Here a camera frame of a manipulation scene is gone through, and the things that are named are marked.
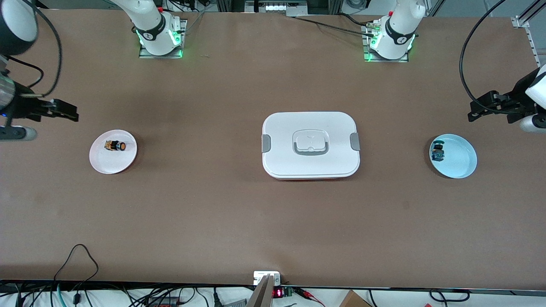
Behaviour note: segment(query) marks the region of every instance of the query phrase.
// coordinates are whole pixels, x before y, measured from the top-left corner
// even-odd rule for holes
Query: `battery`
[[[124,151],[126,148],[126,145],[124,142],[120,141],[106,141],[104,144],[104,148],[111,150],[111,151]]]

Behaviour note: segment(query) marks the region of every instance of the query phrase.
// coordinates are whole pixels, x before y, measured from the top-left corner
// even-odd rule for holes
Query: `digital display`
[[[282,287],[273,289],[273,298],[284,297],[284,289]]]

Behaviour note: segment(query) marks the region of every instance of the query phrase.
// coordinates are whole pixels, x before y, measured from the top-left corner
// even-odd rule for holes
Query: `table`
[[[504,116],[467,122],[458,59],[476,19],[425,18],[409,63],[367,63],[360,37],[276,14],[205,14],[183,59],[162,61],[137,58],[121,11],[47,15],[65,54],[52,97],[77,105],[80,122],[17,121],[38,139],[0,145],[2,278],[51,279],[84,243],[100,265],[95,280],[248,284],[254,270],[275,269],[292,285],[546,290],[546,143]],[[37,91],[56,53],[40,22],[21,57],[48,74]],[[35,78],[8,68],[19,82]],[[507,18],[487,19],[465,58],[477,96],[509,91],[535,68]],[[359,170],[269,177],[264,119],[321,110],[355,119]],[[117,128],[137,137],[138,157],[99,174],[88,150]],[[432,170],[426,151],[443,133],[476,149],[467,179]],[[60,278],[93,272],[81,250],[70,263]]]

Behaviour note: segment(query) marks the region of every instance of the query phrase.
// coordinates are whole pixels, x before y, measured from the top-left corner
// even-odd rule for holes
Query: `white plate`
[[[444,141],[443,161],[432,160],[432,150],[435,141]],[[478,165],[478,156],[472,144],[455,134],[443,134],[432,141],[429,149],[429,159],[434,168],[443,175],[461,179],[470,176]]]
[[[106,141],[121,141],[127,146],[124,151],[110,151],[104,148]],[[89,162],[103,174],[116,174],[128,168],[137,156],[137,140],[127,131],[111,130],[103,133],[91,145]]]

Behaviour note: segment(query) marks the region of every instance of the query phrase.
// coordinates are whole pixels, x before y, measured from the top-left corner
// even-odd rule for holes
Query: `light blue plate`
[[[443,161],[432,160],[432,149],[435,141],[443,141]],[[429,159],[438,172],[450,178],[466,178],[478,165],[478,156],[474,147],[464,138],[455,134],[443,134],[432,141],[429,149]]]

